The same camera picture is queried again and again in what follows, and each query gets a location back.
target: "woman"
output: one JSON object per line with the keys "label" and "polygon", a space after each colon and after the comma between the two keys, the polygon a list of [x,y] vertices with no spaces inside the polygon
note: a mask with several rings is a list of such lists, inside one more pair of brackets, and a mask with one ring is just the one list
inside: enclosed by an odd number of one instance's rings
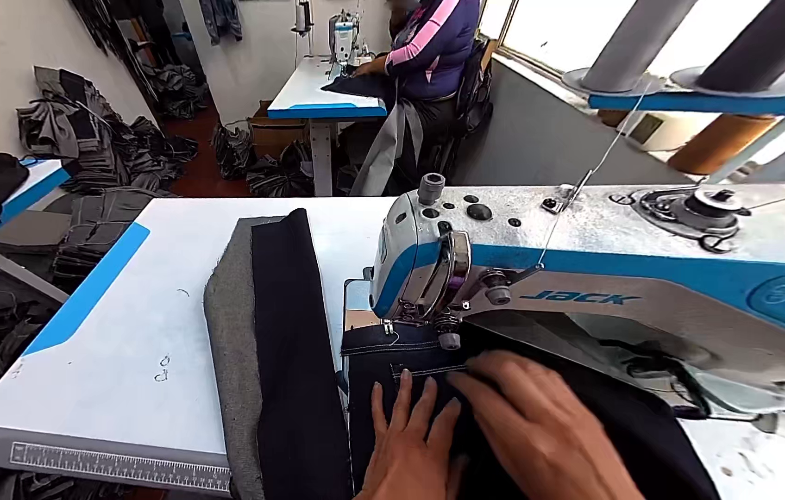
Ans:
{"label": "woman", "polygon": [[417,187],[434,166],[435,156],[455,119],[457,89],[472,52],[479,0],[393,0],[389,30],[410,11],[394,35],[392,51],[364,63],[355,75],[384,74],[398,80],[398,97],[410,101],[420,117],[423,142],[417,165],[401,162],[393,171],[389,194]]}

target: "table leg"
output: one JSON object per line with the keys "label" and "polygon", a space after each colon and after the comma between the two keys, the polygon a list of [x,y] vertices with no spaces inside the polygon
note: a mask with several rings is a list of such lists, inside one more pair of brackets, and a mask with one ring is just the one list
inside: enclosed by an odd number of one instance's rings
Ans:
{"label": "table leg", "polygon": [[331,172],[331,127],[330,122],[309,120],[309,137],[312,142],[312,173],[315,182],[315,196],[333,195],[333,175]]}
{"label": "table leg", "polygon": [[50,297],[59,303],[65,303],[68,300],[68,294],[62,290],[54,287],[52,284],[40,278],[33,272],[21,267],[19,264],[9,260],[7,257],[0,255],[0,270],[18,279],[20,282],[28,285],[29,287],[41,292],[42,294]]}

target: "window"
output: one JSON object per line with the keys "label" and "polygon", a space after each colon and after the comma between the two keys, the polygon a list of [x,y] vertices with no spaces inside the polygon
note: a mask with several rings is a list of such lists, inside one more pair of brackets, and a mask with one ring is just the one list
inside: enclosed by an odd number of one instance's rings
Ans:
{"label": "window", "polygon": [[[554,73],[587,68],[614,34],[634,0],[486,0],[479,30]],[[712,63],[768,0],[698,0],[648,71]],[[785,151],[785,134],[754,160],[765,163]]]}

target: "person sewing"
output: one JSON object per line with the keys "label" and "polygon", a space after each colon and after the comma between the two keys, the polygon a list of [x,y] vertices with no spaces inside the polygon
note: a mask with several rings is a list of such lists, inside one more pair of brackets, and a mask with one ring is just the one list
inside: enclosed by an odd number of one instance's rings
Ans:
{"label": "person sewing", "polygon": [[420,177],[431,172],[431,151],[446,140],[480,6],[479,0],[392,0],[390,7],[392,51],[362,64],[354,75],[396,78],[398,97],[413,104],[420,118],[420,158],[403,154],[390,180],[397,187],[387,194],[399,194],[417,188]]}
{"label": "person sewing", "polygon": [[[642,499],[602,424],[559,374],[501,350],[486,352],[467,365],[470,375],[451,372],[447,379],[472,404],[497,460],[527,498]],[[474,375],[493,381],[500,392]],[[383,388],[374,386],[376,444],[356,499],[453,500],[465,469],[463,460],[448,462],[460,402],[450,401],[430,427],[435,381],[427,379],[411,412],[408,370],[400,383],[388,424]]]}

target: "hand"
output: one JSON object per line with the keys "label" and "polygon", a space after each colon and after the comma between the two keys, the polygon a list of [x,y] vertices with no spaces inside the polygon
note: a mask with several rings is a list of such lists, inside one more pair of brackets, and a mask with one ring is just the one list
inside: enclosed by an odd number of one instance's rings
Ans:
{"label": "hand", "polygon": [[497,460],[532,500],[641,500],[602,424],[553,370],[511,352],[485,352],[447,379],[472,403]]}
{"label": "hand", "polygon": [[423,395],[411,407],[411,372],[401,374],[398,398],[392,408],[392,420],[386,425],[383,414],[383,387],[374,384],[371,393],[371,413],[374,415],[374,454],[367,465],[364,486],[357,500],[445,500],[446,493],[456,496],[460,485],[459,472],[463,463],[452,467],[448,474],[448,452],[451,449],[453,426],[460,415],[460,401],[451,400],[432,423],[432,407],[436,402],[438,387],[431,377],[423,385]]}
{"label": "hand", "polygon": [[372,62],[366,62],[358,67],[353,73],[353,76],[361,76],[361,75],[372,75],[375,73],[385,73],[386,72],[386,56],[378,57],[374,59]]}

